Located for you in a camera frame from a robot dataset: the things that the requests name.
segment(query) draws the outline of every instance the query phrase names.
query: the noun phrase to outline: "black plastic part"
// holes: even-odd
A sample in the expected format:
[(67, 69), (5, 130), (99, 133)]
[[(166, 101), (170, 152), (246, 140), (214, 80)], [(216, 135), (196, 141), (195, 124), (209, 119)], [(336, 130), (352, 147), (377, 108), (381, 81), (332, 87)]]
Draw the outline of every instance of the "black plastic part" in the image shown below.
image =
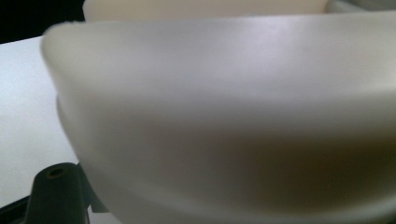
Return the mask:
[(25, 224), (87, 224), (88, 206), (78, 167), (53, 165), (35, 177)]
[(15, 203), (11, 203), (0, 209), (0, 223), (1, 224), (20, 224), (23, 222), (29, 196), (24, 197)]

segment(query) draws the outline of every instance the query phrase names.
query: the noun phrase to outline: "dark background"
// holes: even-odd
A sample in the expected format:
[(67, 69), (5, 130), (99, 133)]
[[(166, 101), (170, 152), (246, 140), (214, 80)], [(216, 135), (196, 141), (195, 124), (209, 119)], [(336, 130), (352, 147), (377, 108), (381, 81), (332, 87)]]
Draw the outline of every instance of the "dark background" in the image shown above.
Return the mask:
[(43, 35), (60, 22), (85, 21), (83, 3), (84, 0), (0, 0), (0, 44)]

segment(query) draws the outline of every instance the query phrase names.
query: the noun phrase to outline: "white table surface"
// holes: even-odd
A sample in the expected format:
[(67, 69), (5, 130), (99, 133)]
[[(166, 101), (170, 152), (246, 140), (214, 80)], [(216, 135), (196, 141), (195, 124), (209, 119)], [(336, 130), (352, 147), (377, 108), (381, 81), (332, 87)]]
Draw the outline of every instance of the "white table surface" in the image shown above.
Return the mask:
[[(42, 169), (78, 162), (58, 121), (40, 39), (0, 45), (0, 207), (29, 195)], [(119, 223), (110, 214), (91, 220)]]

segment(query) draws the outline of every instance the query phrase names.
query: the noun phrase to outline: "white plastic container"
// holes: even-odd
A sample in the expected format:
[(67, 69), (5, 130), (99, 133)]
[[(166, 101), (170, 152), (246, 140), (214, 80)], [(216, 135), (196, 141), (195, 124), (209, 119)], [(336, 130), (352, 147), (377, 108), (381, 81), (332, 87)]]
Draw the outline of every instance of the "white plastic container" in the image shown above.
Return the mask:
[(381, 223), (396, 211), (395, 21), (68, 24), (42, 50), (123, 223)]

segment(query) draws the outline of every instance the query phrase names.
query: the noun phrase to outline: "black hole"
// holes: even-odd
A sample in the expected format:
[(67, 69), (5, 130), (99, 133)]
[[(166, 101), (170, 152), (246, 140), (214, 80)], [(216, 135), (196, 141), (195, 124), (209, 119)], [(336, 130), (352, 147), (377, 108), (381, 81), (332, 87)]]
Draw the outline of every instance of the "black hole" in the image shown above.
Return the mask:
[(51, 170), (51, 171), (48, 173), (47, 177), (48, 177), (48, 178), (56, 178), (56, 177), (62, 175), (63, 173), (64, 173), (64, 169), (62, 169), (62, 168), (56, 168), (56, 169), (54, 169), (54, 170)]

